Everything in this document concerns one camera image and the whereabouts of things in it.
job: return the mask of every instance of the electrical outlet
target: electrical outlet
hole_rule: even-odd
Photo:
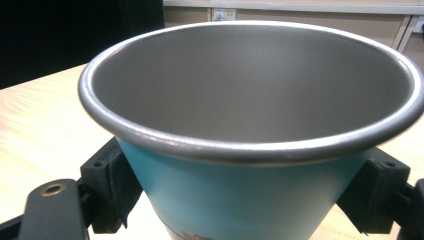
[[[234,21],[236,20],[236,10],[228,8],[214,8],[212,21]]]
[[[417,24],[415,24],[414,30],[412,32],[415,33],[422,33],[423,31],[423,25],[424,25],[424,16],[421,16],[418,18]]]

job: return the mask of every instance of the table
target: table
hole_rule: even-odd
[[[112,135],[85,113],[77,95],[78,66],[24,84],[0,90],[0,223],[23,213],[28,193],[60,178],[79,178],[79,167]],[[424,118],[381,146],[412,168],[409,183],[424,178]],[[96,239],[169,239],[151,205],[142,194],[129,216],[129,228]],[[313,240],[396,239],[390,235],[361,235],[334,206]]]

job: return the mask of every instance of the cup rim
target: cup rim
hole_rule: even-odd
[[[406,103],[391,115],[362,128],[327,137],[290,141],[243,143],[208,139],[162,132],[129,121],[97,98],[93,89],[93,75],[103,61],[114,53],[141,39],[184,29],[212,26],[277,26],[319,31],[351,39],[392,56],[410,73],[413,91]],[[78,83],[80,101],[88,114],[118,139],[161,154],[179,159],[235,165],[298,165],[327,161],[363,151],[380,144],[410,127],[424,110],[423,75],[409,59],[374,40],[327,27],[273,21],[229,21],[196,23],[166,28],[142,34],[120,42],[96,56],[83,70]]]

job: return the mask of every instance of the cup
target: cup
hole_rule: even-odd
[[[235,21],[112,46],[79,94],[175,239],[308,239],[369,149],[422,114],[422,84],[370,39]]]

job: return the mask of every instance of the white ledge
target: white ledge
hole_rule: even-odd
[[[339,5],[178,0],[164,0],[163,3],[164,6],[167,7],[235,8],[300,12],[424,15],[423,5]]]

